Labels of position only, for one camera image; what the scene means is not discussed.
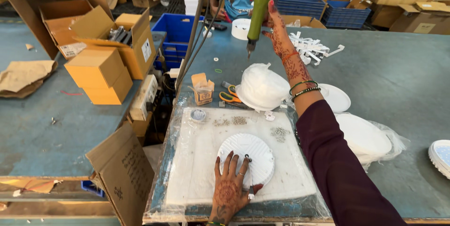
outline maroon sleeve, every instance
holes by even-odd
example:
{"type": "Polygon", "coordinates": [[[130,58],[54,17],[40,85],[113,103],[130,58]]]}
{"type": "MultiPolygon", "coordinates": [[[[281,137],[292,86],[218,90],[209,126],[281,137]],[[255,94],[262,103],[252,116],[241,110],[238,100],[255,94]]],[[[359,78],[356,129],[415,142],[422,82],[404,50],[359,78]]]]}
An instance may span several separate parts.
{"type": "Polygon", "coordinates": [[[307,108],[296,126],[303,153],[336,225],[406,225],[347,146],[325,100],[307,108]]]}

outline pile of screws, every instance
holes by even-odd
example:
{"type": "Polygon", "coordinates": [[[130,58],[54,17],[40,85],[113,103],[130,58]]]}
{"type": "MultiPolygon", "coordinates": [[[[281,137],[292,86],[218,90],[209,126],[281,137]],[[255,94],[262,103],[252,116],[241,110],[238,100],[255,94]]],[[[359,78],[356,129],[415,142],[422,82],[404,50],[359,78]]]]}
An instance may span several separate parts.
{"type": "Polygon", "coordinates": [[[229,120],[224,119],[222,122],[219,122],[218,120],[214,120],[214,122],[212,124],[214,124],[214,126],[228,126],[229,120]]]}
{"type": "Polygon", "coordinates": [[[284,137],[291,133],[289,130],[282,127],[273,127],[270,130],[272,131],[270,134],[273,135],[279,143],[284,143],[284,137]]]}
{"type": "Polygon", "coordinates": [[[242,116],[233,116],[232,122],[234,125],[245,125],[247,124],[247,121],[245,120],[245,117],[242,116]]]}

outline orange thread bracelet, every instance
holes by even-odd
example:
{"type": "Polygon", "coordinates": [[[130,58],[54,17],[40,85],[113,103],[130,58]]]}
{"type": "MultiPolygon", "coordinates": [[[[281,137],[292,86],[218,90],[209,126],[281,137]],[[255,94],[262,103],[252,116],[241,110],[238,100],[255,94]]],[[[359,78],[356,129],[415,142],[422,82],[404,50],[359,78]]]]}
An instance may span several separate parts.
{"type": "Polygon", "coordinates": [[[295,55],[295,54],[299,54],[297,51],[290,53],[289,55],[285,56],[282,60],[281,63],[284,65],[284,63],[286,62],[286,60],[288,60],[289,57],[295,55]]]}

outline person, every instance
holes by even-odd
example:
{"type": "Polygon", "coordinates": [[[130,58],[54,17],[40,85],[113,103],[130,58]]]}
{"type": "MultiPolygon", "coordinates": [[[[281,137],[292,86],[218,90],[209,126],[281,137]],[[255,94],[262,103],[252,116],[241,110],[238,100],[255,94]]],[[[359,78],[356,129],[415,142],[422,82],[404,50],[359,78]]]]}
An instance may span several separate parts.
{"type": "MultiPolygon", "coordinates": [[[[338,226],[406,225],[347,146],[330,106],[317,90],[317,85],[311,82],[307,68],[291,43],[273,0],[269,1],[268,7],[270,18],[265,25],[273,28],[273,33],[262,33],[272,40],[274,51],[281,58],[289,84],[293,87],[294,104],[300,116],[296,127],[301,149],[334,223],[338,226]]],[[[248,159],[244,159],[236,175],[238,158],[231,152],[224,162],[222,174],[219,158],[216,160],[216,186],[209,217],[211,224],[226,225],[250,202],[247,194],[241,191],[248,159]]],[[[261,188],[262,185],[256,185],[254,192],[261,188]]]]}
{"type": "Polygon", "coordinates": [[[237,18],[246,18],[249,19],[251,17],[251,13],[253,11],[252,2],[254,0],[234,0],[233,5],[229,0],[224,0],[225,6],[224,8],[219,7],[219,0],[209,0],[211,5],[211,14],[214,16],[217,15],[217,19],[225,20],[226,15],[233,21],[237,18]]]}

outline table surface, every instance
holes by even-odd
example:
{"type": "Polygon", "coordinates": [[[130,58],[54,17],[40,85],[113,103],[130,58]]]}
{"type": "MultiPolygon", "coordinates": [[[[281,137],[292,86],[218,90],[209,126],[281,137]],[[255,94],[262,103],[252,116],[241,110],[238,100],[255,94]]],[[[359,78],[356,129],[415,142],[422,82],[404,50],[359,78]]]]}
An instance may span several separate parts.
{"type": "MultiPolygon", "coordinates": [[[[26,25],[0,24],[0,32],[0,70],[11,61],[49,60],[26,25]],[[35,50],[28,51],[26,43],[35,50]]],[[[122,105],[94,105],[85,94],[60,92],[84,93],[64,68],[64,57],[55,60],[58,68],[36,92],[25,99],[0,98],[0,179],[87,179],[93,168],[85,154],[116,130],[142,82],[133,80],[122,105]]]]}
{"type": "MultiPolygon", "coordinates": [[[[180,97],[190,93],[190,76],[206,73],[215,83],[214,101],[204,105],[218,107],[218,92],[223,80],[239,84],[242,72],[251,63],[271,63],[270,69],[284,78],[286,74],[272,43],[261,35],[256,50],[247,62],[246,41],[226,31],[215,31],[188,70],[180,97]]],[[[320,39],[331,51],[345,49],[324,58],[320,65],[307,66],[319,83],[337,86],[352,100],[348,112],[382,123],[411,140],[407,149],[391,161],[372,163],[368,176],[381,193],[407,221],[443,222],[450,218],[449,180],[432,165],[428,147],[433,141],[448,139],[450,117],[450,36],[373,31],[288,28],[301,31],[302,37],[320,39]]],[[[164,201],[166,171],[174,150],[166,143],[163,160],[147,210],[158,211],[164,201]]],[[[314,211],[301,210],[301,204],[273,201],[250,204],[235,220],[307,222],[320,221],[314,211]]],[[[206,220],[211,207],[189,206],[188,220],[206,220]]],[[[151,216],[144,214],[144,220],[151,216]]]]}

